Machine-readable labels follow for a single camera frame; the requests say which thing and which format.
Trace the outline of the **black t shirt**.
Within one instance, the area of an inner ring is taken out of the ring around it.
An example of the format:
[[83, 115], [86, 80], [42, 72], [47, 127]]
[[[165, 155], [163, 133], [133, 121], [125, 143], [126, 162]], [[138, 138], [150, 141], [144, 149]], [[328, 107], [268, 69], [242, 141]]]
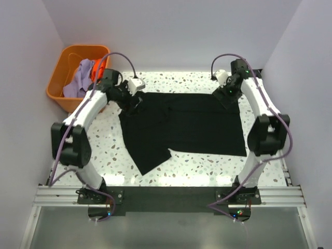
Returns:
[[212, 94], [138, 92], [137, 113], [119, 114], [124, 145], [142, 175], [170, 151], [245, 157], [240, 109]]

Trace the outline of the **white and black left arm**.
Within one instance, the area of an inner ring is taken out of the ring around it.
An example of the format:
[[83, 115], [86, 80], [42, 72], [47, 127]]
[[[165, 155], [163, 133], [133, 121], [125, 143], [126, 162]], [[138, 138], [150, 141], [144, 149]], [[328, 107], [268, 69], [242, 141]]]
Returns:
[[76, 174], [82, 187], [76, 191], [79, 204], [114, 204], [104, 178], [91, 160], [92, 149], [87, 132], [97, 114], [109, 103], [115, 102], [126, 114], [135, 114], [142, 98], [138, 92], [145, 82], [137, 77], [119, 82], [122, 74], [105, 69], [103, 76], [92, 84], [79, 106], [63, 121], [51, 126], [52, 155], [55, 164], [68, 167]]

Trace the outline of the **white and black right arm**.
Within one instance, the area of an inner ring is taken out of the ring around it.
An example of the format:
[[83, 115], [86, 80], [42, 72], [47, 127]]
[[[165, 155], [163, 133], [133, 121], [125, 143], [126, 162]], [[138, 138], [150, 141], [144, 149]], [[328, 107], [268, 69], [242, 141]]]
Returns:
[[217, 200], [216, 204], [228, 200], [242, 204], [254, 196], [266, 164], [282, 159], [277, 153], [284, 148], [287, 139], [293, 139], [289, 129], [289, 115], [281, 114], [272, 103], [259, 75], [260, 72], [253, 70], [239, 55], [231, 62], [230, 74], [226, 71], [211, 73], [211, 80], [219, 83], [213, 95], [224, 108], [230, 108], [241, 96], [245, 96], [255, 116], [247, 136], [250, 153], [245, 165], [234, 180], [233, 190]]

